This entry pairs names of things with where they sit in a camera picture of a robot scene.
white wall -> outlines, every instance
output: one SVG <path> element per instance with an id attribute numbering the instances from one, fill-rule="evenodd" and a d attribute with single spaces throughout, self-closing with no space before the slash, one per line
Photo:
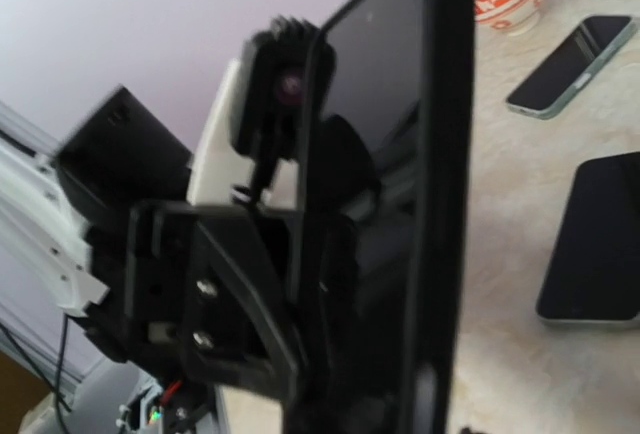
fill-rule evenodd
<path id="1" fill-rule="evenodd" d="M 193 148 L 247 36 L 279 13 L 319 23 L 343 1 L 0 0 L 0 99 L 61 140 L 122 83 Z M 0 250 L 3 297 L 55 345 L 55 307 L 14 264 Z"/>

phone screen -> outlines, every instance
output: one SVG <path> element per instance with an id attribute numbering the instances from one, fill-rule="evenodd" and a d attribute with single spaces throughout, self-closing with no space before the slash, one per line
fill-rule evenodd
<path id="1" fill-rule="evenodd" d="M 631 22 L 629 16 L 586 18 L 509 95 L 507 103 L 534 111 L 550 108 Z"/>
<path id="2" fill-rule="evenodd" d="M 424 0 L 357 0 L 326 34 L 335 71 L 306 205 L 340 213 L 356 230 L 355 312 L 330 395 L 353 432 L 395 432 L 400 409 L 423 11 Z"/>

beige marble surface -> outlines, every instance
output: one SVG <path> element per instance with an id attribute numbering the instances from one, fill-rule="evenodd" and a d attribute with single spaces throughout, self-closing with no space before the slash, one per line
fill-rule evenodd
<path id="1" fill-rule="evenodd" d="M 556 331 L 534 313 L 576 167 L 640 150 L 640 34 L 556 119 L 504 106 L 575 25 L 640 0 L 547 0 L 520 37 L 479 32 L 466 284 L 450 432 L 640 432 L 640 332 Z M 278 407 L 228 391 L 233 434 L 276 434 Z"/>

